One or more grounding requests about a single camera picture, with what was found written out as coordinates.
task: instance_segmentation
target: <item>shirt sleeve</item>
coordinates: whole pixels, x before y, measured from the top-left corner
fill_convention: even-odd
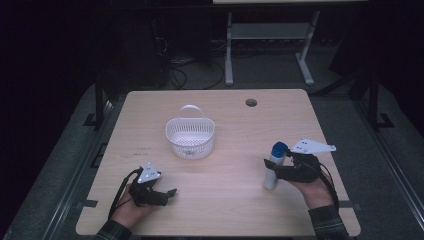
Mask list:
[[[94,240],[128,240],[132,232],[113,220],[108,220],[99,230]]]
[[[318,239],[350,239],[334,205],[311,209],[308,212]]]

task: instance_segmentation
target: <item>plastic basket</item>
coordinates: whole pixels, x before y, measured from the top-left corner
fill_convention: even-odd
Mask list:
[[[201,118],[183,118],[185,109],[195,109]],[[175,154],[183,159],[201,159],[210,154],[214,144],[215,123],[205,118],[202,109],[195,105],[185,105],[178,112],[178,118],[166,124],[166,137]]]

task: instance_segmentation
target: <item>floor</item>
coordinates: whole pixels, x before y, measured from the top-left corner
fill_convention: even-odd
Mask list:
[[[157,90],[301,88],[312,93],[341,78],[328,69],[337,45],[315,44],[307,57],[315,85],[306,86],[294,58],[301,44],[268,44],[254,52],[240,47],[233,59],[231,87],[222,79],[222,55],[209,63],[174,56],[177,70],[171,70],[169,81]],[[190,64],[177,65],[186,61]],[[366,118],[367,94],[352,100],[348,96],[351,87],[349,82],[310,99],[327,142],[337,145],[333,157],[362,228],[357,239],[424,239],[422,221],[417,220],[424,199],[424,140],[382,86],[378,110],[395,127],[373,130]],[[92,165],[101,161],[125,96],[106,103],[105,121],[95,131],[84,126],[87,116],[95,112],[94,86],[87,89],[5,239],[91,238],[78,235],[75,225],[97,172]]]

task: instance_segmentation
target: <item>hole in table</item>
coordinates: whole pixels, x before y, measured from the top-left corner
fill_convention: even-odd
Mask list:
[[[246,105],[249,107],[255,107],[258,105],[258,102],[255,99],[249,98],[246,100]]]

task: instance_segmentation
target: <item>hand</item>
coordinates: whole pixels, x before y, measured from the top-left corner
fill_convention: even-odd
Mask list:
[[[131,184],[127,184],[125,187],[125,191],[117,204],[117,206],[120,207],[115,210],[111,217],[111,220],[122,224],[128,229],[132,228],[137,222],[156,209],[156,207],[152,205],[137,207],[128,192],[130,185]]]
[[[324,174],[327,180],[332,183],[331,178],[330,176],[328,176],[328,174],[326,174],[325,172],[322,172],[322,174]],[[320,178],[315,179],[311,183],[299,183],[290,181],[288,182],[295,186],[297,189],[299,189],[309,209],[334,204],[330,191]]]

